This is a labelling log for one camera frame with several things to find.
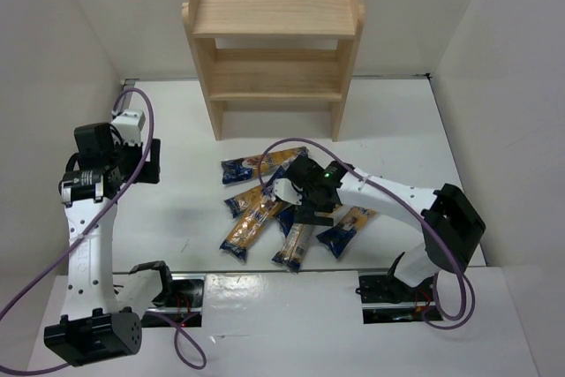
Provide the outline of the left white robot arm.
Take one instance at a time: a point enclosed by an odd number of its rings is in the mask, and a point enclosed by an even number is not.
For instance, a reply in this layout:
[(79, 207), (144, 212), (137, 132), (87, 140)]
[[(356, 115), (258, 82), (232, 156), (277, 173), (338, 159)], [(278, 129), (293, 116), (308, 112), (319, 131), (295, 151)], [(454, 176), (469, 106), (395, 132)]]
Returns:
[(137, 354), (146, 310), (171, 293), (172, 277), (162, 260), (135, 266), (121, 290), (114, 288), (118, 194), (130, 184), (159, 181), (159, 155), (144, 156), (142, 128), (116, 117), (74, 131), (78, 151), (59, 185), (73, 251), (60, 321), (43, 336), (45, 346), (70, 366)]

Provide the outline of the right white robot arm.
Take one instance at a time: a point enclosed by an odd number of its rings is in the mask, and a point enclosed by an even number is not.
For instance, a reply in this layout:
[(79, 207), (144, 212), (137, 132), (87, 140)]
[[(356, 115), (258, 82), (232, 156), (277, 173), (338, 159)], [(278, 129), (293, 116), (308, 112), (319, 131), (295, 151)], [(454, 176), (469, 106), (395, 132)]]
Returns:
[(296, 222), (328, 226), (330, 221), (319, 214), (343, 205), (371, 209), (419, 231), (423, 241), (400, 254), (388, 271), (391, 280), (410, 288), (441, 271), (462, 275), (486, 231), (476, 209), (455, 185), (403, 185), (339, 161), (323, 168), (310, 158), (298, 158), (274, 182), (274, 192), (298, 207)]

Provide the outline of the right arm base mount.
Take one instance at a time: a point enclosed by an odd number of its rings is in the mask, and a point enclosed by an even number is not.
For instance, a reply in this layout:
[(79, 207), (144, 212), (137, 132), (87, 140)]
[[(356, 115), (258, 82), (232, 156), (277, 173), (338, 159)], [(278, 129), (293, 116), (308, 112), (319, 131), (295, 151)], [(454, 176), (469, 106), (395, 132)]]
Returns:
[(365, 324), (442, 321), (434, 309), (433, 278), (412, 288), (386, 273), (360, 273), (355, 293), (360, 297)]

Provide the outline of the clear back spaghetti bag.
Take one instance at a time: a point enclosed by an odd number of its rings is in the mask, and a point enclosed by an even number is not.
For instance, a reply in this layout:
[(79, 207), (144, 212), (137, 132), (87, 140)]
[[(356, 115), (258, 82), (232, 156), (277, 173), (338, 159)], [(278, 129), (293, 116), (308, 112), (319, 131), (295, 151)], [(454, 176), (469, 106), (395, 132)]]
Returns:
[(313, 231), (314, 226), (311, 224), (294, 223), (272, 261), (285, 266), (292, 273), (298, 273), (310, 246)]

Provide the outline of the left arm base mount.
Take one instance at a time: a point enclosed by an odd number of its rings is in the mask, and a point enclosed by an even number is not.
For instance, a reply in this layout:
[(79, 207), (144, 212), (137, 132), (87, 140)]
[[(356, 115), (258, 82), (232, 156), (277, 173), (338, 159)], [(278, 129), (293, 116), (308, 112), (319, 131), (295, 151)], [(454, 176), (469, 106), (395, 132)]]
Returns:
[(132, 306), (143, 328), (167, 328), (170, 321), (183, 328), (199, 328), (204, 298), (203, 276), (180, 276), (163, 285), (156, 270), (113, 275), (118, 305)]

